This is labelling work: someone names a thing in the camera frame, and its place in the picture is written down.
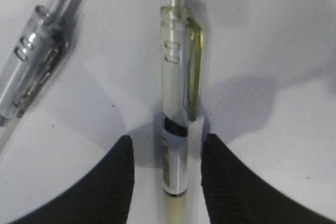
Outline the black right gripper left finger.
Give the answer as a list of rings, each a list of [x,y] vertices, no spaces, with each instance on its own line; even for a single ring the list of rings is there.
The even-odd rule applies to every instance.
[[[126,223],[133,189],[133,144],[123,135],[80,181],[14,222]]]

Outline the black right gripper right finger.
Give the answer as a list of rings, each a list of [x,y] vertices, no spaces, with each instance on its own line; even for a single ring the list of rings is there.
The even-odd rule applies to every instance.
[[[249,169],[216,135],[202,146],[201,186],[210,223],[333,223]]]

